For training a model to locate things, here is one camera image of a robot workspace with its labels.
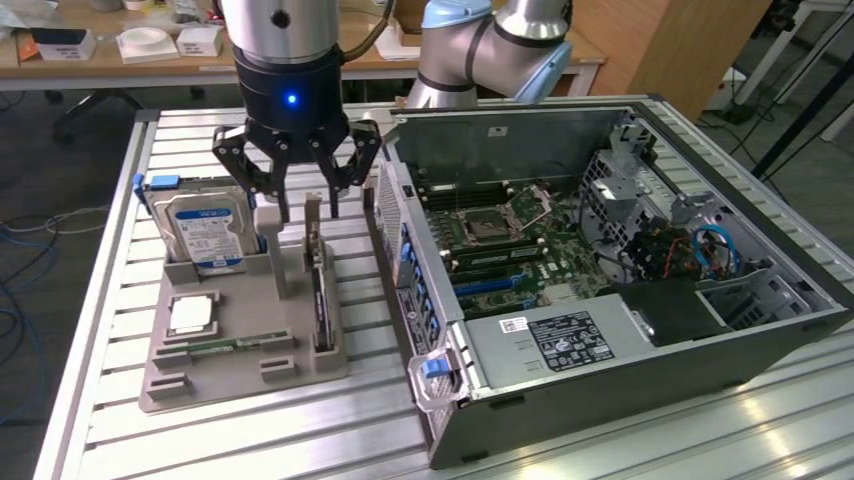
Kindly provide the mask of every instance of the aluminum extrusion table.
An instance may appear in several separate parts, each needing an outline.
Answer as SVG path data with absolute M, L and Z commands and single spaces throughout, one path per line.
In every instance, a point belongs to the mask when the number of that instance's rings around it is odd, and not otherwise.
M 854 289 L 854 265 L 666 103 L 644 100 L 832 273 Z M 384 105 L 350 106 L 352 118 Z M 388 115 L 384 127 L 392 125 Z M 405 478 L 436 480 L 854 478 L 854 328 L 787 357 L 749 384 L 625 418 L 452 470 L 428 468 L 425 437 L 398 356 L 360 193 L 324 233 L 336 247 L 353 374 L 344 380 L 158 415 L 138 407 L 165 246 L 131 194 L 135 172 L 225 175 L 214 128 L 243 111 L 143 112 L 105 233 L 37 478 Z M 348 155 L 353 145 L 342 146 Z M 658 165 L 704 189 L 688 165 Z M 292 168 L 294 223 L 302 198 L 326 192 L 317 167 Z

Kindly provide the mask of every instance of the desk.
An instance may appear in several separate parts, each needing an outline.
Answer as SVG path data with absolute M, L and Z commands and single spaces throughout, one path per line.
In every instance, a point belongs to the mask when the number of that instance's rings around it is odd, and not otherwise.
M 812 227 L 676 109 L 646 97 L 629 98 L 652 109 L 784 231 L 804 242 L 801 232 Z M 577 100 L 604 101 L 609 99 Z M 358 118 L 370 108 L 394 105 L 353 105 L 348 114 Z M 854 324 L 807 345 L 739 388 L 460 468 L 432 471 L 392 317 L 378 301 L 382 282 L 358 197 L 342 203 L 340 220 L 324 220 L 324 235 L 337 249 L 337 269 L 364 271 L 338 283 L 353 303 L 342 312 L 352 375 L 146 415 L 137 402 L 166 250 L 154 221 L 133 195 L 131 178 L 138 171 L 225 175 L 210 152 L 211 135 L 217 126 L 243 120 L 242 109 L 145 112 L 139 117 L 35 478 L 658 480 L 783 478 L 808 472 L 854 478 Z M 392 127 L 390 121 L 381 123 L 385 130 Z M 348 155 L 352 150 L 353 144 L 345 144 L 338 153 Z M 683 191 L 704 191 L 703 181 L 665 142 L 656 150 L 657 166 L 676 172 L 679 180 L 672 179 Z M 288 182 L 294 193 L 326 189 L 314 165 L 297 166 Z M 304 228 L 286 226 L 282 243 L 300 243 Z M 841 252 L 825 245 L 805 249 L 837 279 L 854 278 L 854 266 Z
M 841 15 L 823 37 L 816 42 L 816 47 L 811 51 L 807 58 L 801 61 L 801 65 L 799 65 L 799 68 L 792 73 L 792 76 L 787 81 L 787 85 L 784 85 L 784 88 L 777 94 L 777 97 L 775 97 L 776 103 L 784 103 L 789 99 L 789 95 L 792 95 L 792 92 L 799 87 L 799 84 L 807 76 L 807 73 L 811 71 L 816 59 L 825 53 L 825 50 L 828 50 L 833 36 L 840 31 L 840 29 L 845 27 L 849 18 L 852 17 L 852 15 L 854 15 L 854 2 L 849 2 L 849 0 L 807 0 L 801 2 L 799 11 L 796 12 L 793 18 L 796 23 L 795 28 L 792 29 L 792 31 L 780 34 L 775 45 L 772 45 L 772 48 L 769 48 L 769 51 L 765 54 L 765 57 L 763 57 L 760 65 L 757 65 L 757 68 L 751 74 L 751 77 L 748 77 L 748 81 L 745 82 L 745 85 L 743 85 L 743 88 L 739 90 L 739 95 L 736 96 L 736 103 L 739 105 L 744 105 L 745 102 L 748 102 L 748 100 L 751 99 L 751 95 L 753 95 L 753 92 L 760 86 L 760 82 L 763 82 L 763 79 L 768 75 L 772 66 L 775 66 L 777 59 L 784 53 L 789 42 L 792 42 L 792 39 L 797 35 L 801 26 L 807 23 L 807 20 L 813 12 L 841 12 Z
M 41 58 L 19 62 L 17 42 L 29 35 L 19 33 L 0 42 L 0 91 L 238 83 L 229 41 L 223 53 L 217 58 L 182 57 L 125 65 L 113 37 L 122 32 L 123 22 L 139 20 L 143 14 L 127 10 L 101 13 L 89 7 L 86 0 L 65 0 L 59 11 L 69 26 L 91 28 L 97 35 L 107 37 L 106 40 L 99 41 L 94 58 L 87 62 L 49 62 Z M 377 7 L 370 0 L 342 1 L 342 48 L 353 48 L 362 41 L 381 12 L 382 8 Z M 580 34 L 573 32 L 569 38 L 574 49 L 572 65 L 566 73 L 578 75 L 570 94 L 586 95 L 606 57 Z M 417 73 L 417 61 L 388 61 L 381 57 L 377 48 L 372 48 L 362 58 L 345 65 L 344 78 L 345 80 L 402 79 L 416 78 Z

